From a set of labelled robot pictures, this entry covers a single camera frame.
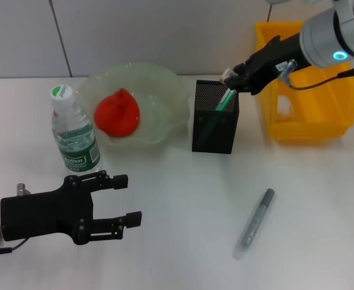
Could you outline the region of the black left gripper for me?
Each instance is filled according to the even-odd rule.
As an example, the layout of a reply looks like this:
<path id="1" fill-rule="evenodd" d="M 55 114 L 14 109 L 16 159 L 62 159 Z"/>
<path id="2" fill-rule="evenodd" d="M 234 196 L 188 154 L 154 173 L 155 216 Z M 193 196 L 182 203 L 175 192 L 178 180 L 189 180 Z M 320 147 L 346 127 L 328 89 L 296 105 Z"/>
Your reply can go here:
<path id="1" fill-rule="evenodd" d="M 93 220 L 91 191 L 126 189 L 127 175 L 110 177 L 105 170 L 65 178 L 57 190 L 1 199 L 1 230 L 5 241 L 54 233 L 68 235 L 76 245 L 120 240 L 125 228 L 141 225 L 142 212 Z"/>

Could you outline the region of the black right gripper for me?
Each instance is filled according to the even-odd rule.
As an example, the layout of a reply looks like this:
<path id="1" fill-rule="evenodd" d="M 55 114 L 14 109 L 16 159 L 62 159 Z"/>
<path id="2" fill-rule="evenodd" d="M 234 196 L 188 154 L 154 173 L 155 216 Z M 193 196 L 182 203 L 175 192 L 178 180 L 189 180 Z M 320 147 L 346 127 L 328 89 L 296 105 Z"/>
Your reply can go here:
<path id="1" fill-rule="evenodd" d="M 256 95 L 279 76 L 279 64 L 290 60 L 296 61 L 296 70 L 311 65 L 302 53 L 298 33 L 284 40 L 273 37 L 248 60 L 235 66 L 235 75 L 226 79 L 225 84 L 231 91 Z"/>

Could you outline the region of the beige eraser with barcode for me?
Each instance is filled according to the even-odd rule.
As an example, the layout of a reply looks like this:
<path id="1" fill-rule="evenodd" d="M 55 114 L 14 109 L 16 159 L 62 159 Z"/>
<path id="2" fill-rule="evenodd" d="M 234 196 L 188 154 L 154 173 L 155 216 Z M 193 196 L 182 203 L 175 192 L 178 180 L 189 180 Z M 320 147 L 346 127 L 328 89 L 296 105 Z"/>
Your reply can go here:
<path id="1" fill-rule="evenodd" d="M 225 84 L 225 80 L 234 76 L 235 75 L 235 72 L 231 69 L 231 68 L 227 68 L 221 75 L 220 77 L 220 82 Z"/>

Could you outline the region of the mint green utility knife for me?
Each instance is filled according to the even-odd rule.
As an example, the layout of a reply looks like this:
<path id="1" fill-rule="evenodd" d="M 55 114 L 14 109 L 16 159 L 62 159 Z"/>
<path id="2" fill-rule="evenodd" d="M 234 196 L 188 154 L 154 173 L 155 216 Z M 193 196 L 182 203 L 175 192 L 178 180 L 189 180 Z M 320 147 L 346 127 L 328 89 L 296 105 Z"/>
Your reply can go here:
<path id="1" fill-rule="evenodd" d="M 219 101 L 218 105 L 215 108 L 216 112 L 222 112 L 226 110 L 228 107 L 229 103 L 232 101 L 234 95 L 237 94 L 236 90 L 231 90 L 228 88 L 224 95 L 222 96 L 221 100 Z M 206 126 L 204 127 L 204 130 L 202 131 L 199 139 L 198 139 L 198 145 L 199 147 L 202 147 L 206 140 L 210 137 L 211 133 L 216 129 L 217 123 L 219 122 L 219 116 L 217 114 L 213 115 Z"/>

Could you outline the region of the white paper ball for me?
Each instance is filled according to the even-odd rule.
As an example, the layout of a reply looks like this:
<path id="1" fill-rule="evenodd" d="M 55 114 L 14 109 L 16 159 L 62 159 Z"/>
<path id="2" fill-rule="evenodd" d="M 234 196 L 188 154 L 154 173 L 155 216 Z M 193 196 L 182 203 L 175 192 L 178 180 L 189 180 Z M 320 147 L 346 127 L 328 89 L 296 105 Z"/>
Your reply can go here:
<path id="1" fill-rule="evenodd" d="M 277 121 L 291 121 L 294 108 L 291 100 L 285 95 L 279 95 L 277 99 Z"/>

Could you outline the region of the clear green label water bottle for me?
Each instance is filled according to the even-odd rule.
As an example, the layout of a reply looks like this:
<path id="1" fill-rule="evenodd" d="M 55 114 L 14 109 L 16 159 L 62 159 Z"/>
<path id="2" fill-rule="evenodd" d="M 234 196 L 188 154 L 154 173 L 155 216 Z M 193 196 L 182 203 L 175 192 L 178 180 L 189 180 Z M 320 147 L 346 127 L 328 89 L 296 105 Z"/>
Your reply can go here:
<path id="1" fill-rule="evenodd" d="M 102 163 L 94 128 L 77 103 L 72 87 L 55 86 L 50 96 L 52 132 L 65 167 L 75 175 L 100 171 Z"/>

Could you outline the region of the grey marker pen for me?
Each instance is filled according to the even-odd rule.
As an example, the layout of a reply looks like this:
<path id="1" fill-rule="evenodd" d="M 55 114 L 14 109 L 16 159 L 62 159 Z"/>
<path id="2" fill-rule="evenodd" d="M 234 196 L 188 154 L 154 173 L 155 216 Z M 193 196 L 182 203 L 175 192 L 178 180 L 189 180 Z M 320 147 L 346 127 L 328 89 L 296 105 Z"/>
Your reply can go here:
<path id="1" fill-rule="evenodd" d="M 268 188 L 256 208 L 253 210 L 250 219 L 246 223 L 245 228 L 240 234 L 240 237 L 234 247 L 233 257 L 235 259 L 242 259 L 250 249 L 274 195 L 275 191 Z"/>

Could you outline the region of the black mesh pen holder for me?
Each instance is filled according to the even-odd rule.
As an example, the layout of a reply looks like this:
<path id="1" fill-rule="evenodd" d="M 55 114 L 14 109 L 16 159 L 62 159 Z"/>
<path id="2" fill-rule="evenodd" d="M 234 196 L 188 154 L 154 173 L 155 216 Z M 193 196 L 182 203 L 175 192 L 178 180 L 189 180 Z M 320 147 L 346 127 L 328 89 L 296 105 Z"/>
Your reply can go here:
<path id="1" fill-rule="evenodd" d="M 230 154 L 233 149 L 239 118 L 239 96 L 234 95 L 226 110 L 216 112 L 215 108 L 228 88 L 219 81 L 198 80 L 196 82 L 193 139 L 191 150 L 193 152 Z M 217 114 L 219 122 L 202 147 L 198 139 L 209 119 Z"/>

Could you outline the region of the pale green glass bowl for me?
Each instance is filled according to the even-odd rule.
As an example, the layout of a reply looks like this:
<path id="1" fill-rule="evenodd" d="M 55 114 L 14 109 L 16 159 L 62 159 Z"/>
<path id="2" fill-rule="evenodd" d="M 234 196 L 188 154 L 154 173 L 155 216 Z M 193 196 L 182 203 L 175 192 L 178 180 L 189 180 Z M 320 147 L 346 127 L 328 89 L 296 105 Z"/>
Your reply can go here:
<path id="1" fill-rule="evenodd" d="M 78 104 L 90 119 L 97 105 L 120 88 L 127 89 L 140 109 L 138 128 L 126 137 L 110 137 L 95 128 L 97 141 L 110 151 L 160 146 L 187 127 L 191 92 L 172 70 L 149 62 L 112 65 L 88 77 L 76 90 Z"/>

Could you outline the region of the yellow plastic storage bin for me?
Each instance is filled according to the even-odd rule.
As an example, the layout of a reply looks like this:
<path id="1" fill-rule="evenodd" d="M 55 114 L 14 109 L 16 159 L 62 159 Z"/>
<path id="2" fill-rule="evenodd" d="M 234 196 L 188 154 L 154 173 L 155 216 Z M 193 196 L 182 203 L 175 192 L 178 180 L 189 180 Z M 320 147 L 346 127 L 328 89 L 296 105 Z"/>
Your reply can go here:
<path id="1" fill-rule="evenodd" d="M 308 67 L 290 75 L 292 85 L 274 80 L 262 90 L 259 100 L 262 120 L 273 140 L 308 142 L 340 137 L 354 124 L 354 77 L 329 82 L 314 89 L 305 87 L 350 69 L 349 62 L 330 68 Z M 293 105 L 291 121 L 277 121 L 277 99 L 287 96 Z"/>

